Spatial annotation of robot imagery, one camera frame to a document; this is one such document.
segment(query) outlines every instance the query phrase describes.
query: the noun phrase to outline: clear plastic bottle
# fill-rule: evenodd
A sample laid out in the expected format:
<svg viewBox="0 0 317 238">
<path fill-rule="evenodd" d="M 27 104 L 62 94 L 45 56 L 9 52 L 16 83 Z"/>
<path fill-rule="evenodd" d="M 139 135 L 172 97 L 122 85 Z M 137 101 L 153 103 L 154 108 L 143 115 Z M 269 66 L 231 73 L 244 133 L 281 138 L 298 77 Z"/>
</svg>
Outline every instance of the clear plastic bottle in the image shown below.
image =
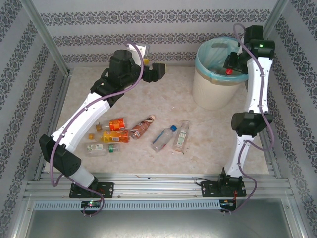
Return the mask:
<svg viewBox="0 0 317 238">
<path fill-rule="evenodd" d="M 103 144 L 98 142 L 85 143 L 85 154 L 88 157 L 105 156 L 108 153 L 119 152 L 119 144 Z"/>
<path fill-rule="evenodd" d="M 166 128 L 162 133 L 152 142 L 152 148 L 158 152 L 164 148 L 165 145 L 173 138 L 177 127 L 172 125 L 171 128 Z"/>
<path fill-rule="evenodd" d="M 114 120 L 108 120 L 103 122 L 102 124 L 96 125 L 96 131 L 114 131 L 114 130 L 124 130 L 126 127 L 126 119 L 118 118 Z"/>
<path fill-rule="evenodd" d="M 118 130 L 118 131 L 99 131 L 96 134 L 90 133 L 89 139 L 100 142 L 129 142 L 129 131 L 128 130 Z"/>
<path fill-rule="evenodd" d="M 185 120 L 182 123 L 182 126 L 180 130 L 178 130 L 174 144 L 173 149 L 179 152 L 184 152 L 186 141 L 188 138 L 188 129 L 189 129 L 189 121 Z"/>
<path fill-rule="evenodd" d="M 139 139 L 144 134 L 144 132 L 146 132 L 146 130 L 149 128 L 149 126 L 152 124 L 152 122 L 154 122 L 154 120 L 155 120 L 155 116 L 150 115 L 144 121 L 135 125 L 135 127 L 133 127 L 130 130 L 130 136 L 135 140 Z"/>
</svg>

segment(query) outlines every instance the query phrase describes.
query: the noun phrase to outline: orange juice bottle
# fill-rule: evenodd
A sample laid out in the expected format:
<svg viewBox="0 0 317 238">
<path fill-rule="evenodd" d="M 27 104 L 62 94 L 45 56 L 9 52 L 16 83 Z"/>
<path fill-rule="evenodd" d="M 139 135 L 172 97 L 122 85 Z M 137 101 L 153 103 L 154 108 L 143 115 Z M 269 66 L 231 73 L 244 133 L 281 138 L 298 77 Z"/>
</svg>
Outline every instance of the orange juice bottle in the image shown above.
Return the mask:
<svg viewBox="0 0 317 238">
<path fill-rule="evenodd" d="M 109 142 L 125 142 L 128 143 L 129 131 L 128 130 L 118 130 L 118 131 L 103 131 L 98 134 L 90 133 L 89 139 L 96 139 L 97 141 L 109 143 Z"/>
<path fill-rule="evenodd" d="M 108 120 L 103 122 L 102 124 L 96 125 L 96 131 L 114 131 L 114 130 L 123 130 L 126 127 L 126 119 L 125 118 L 118 118 L 114 120 Z"/>
</svg>

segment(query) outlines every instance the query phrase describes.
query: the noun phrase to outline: patterned wall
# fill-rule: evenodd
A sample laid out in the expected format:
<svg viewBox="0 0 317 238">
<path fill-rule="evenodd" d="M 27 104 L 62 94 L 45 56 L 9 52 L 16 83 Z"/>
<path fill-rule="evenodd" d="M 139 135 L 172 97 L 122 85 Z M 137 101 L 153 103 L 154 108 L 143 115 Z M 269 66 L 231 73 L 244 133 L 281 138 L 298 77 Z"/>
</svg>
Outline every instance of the patterned wall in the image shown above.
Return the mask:
<svg viewBox="0 0 317 238">
<path fill-rule="evenodd" d="M 264 25 L 277 0 L 35 0 L 70 68 L 107 65 L 122 43 L 151 45 L 148 58 L 193 65 L 204 41 L 232 35 L 233 22 Z"/>
<path fill-rule="evenodd" d="M 289 178 L 309 237 L 317 237 L 317 0 L 291 0 L 270 39 L 274 153 Z"/>
<path fill-rule="evenodd" d="M 18 0 L 0 0 L 0 238 L 39 162 L 63 75 Z"/>
</svg>

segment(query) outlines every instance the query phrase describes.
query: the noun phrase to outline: marble floor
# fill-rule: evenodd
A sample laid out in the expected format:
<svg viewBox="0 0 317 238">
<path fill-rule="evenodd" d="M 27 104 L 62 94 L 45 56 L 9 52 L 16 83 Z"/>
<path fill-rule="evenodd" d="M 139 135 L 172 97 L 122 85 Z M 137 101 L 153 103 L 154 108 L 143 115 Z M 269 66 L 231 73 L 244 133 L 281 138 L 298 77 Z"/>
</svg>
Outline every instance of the marble floor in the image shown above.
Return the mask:
<svg viewBox="0 0 317 238">
<path fill-rule="evenodd" d="M 99 79 L 105 67 L 77 67 L 70 80 L 68 92 L 59 119 L 60 128 L 82 104 L 93 83 Z M 90 172 L 107 173 L 162 173 L 162 174 L 219 174 L 231 154 L 235 132 L 231 129 L 231 117 L 242 112 L 246 89 L 241 85 L 230 103 L 218 111 L 199 107 L 192 97 L 195 68 L 168 67 L 167 73 L 156 83 L 140 84 L 119 99 L 96 122 L 126 117 L 128 129 L 155 115 L 156 120 L 138 140 L 120 143 L 121 152 L 103 157 L 89 158 L 83 154 L 84 142 L 91 142 L 86 135 L 74 152 Z M 151 142 L 167 127 L 179 127 L 182 120 L 189 120 L 190 130 L 185 153 L 172 150 L 169 144 L 156 153 Z M 255 142 L 260 145 L 259 137 Z M 250 148 L 244 171 L 248 174 L 268 174 L 262 151 Z"/>
</svg>

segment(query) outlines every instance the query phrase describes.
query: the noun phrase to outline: cream trash bin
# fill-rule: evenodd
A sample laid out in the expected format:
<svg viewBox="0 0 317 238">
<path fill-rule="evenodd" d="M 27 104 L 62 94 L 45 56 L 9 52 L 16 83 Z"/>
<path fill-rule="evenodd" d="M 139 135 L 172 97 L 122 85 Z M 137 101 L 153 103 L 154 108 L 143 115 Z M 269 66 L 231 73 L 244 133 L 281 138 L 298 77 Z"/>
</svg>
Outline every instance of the cream trash bin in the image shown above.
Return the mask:
<svg viewBox="0 0 317 238">
<path fill-rule="evenodd" d="M 193 98 L 202 108 L 223 108 L 241 83 L 248 79 L 248 75 L 235 71 L 225 75 L 225 59 L 232 51 L 238 50 L 238 42 L 230 37 L 214 38 L 199 47 L 195 59 Z"/>
</svg>

